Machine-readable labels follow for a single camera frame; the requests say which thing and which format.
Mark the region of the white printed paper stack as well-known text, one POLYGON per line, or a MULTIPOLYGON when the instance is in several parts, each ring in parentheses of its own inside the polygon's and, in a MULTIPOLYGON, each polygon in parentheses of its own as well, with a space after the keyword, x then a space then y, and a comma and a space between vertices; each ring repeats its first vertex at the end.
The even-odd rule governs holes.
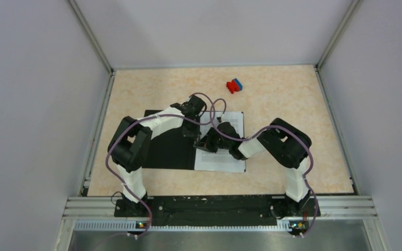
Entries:
MULTIPOLYGON (((230 122, 235 131, 244 137, 244 117, 242 111, 226 111, 222 122, 230 122)), ((228 150, 218 149, 216 153, 196 150, 194 170, 221 173, 245 173, 245 161, 235 159, 228 150)))

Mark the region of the teal and black file folder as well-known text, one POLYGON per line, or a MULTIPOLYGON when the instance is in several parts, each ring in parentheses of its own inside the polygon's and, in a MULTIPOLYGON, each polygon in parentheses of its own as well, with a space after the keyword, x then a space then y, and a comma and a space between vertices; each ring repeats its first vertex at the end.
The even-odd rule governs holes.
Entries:
POLYGON ((195 141, 184 137, 182 128, 172 129, 155 137, 143 162, 144 169, 196 170, 244 173, 245 161, 235 159, 228 150, 208 153, 193 147, 195 141))

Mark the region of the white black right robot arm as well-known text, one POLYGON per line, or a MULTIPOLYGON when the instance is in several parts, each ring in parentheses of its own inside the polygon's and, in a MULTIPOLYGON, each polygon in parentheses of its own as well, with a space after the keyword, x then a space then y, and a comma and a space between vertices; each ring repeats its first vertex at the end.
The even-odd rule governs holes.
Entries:
POLYGON ((310 198, 311 190, 304 181, 310 147, 310 137, 281 118, 274 119, 249 140, 241 138, 230 122, 220 122, 194 144, 194 148, 209 153, 226 150, 239 161, 268 152, 286 168, 284 208, 292 215, 301 215, 307 209, 310 198))

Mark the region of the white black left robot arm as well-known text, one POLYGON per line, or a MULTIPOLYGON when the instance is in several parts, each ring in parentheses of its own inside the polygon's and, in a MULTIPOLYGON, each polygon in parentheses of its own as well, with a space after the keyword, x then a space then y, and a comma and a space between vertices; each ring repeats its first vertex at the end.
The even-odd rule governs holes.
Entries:
POLYGON ((144 168, 194 169, 194 143, 199 139, 198 123, 206 109, 206 103, 192 95, 182 104, 147 111, 143 118, 127 116, 121 120, 108 145, 107 158, 118 169, 122 202, 134 216, 143 215, 147 209, 144 168))

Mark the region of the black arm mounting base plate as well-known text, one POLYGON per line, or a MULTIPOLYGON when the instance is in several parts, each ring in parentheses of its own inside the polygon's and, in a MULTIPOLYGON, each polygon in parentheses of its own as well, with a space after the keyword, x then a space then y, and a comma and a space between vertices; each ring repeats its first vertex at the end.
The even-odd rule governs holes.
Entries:
POLYGON ((313 197, 300 210, 285 209, 285 195, 155 196, 116 201, 117 218, 152 218, 152 226, 271 226, 280 220, 320 216, 313 197))

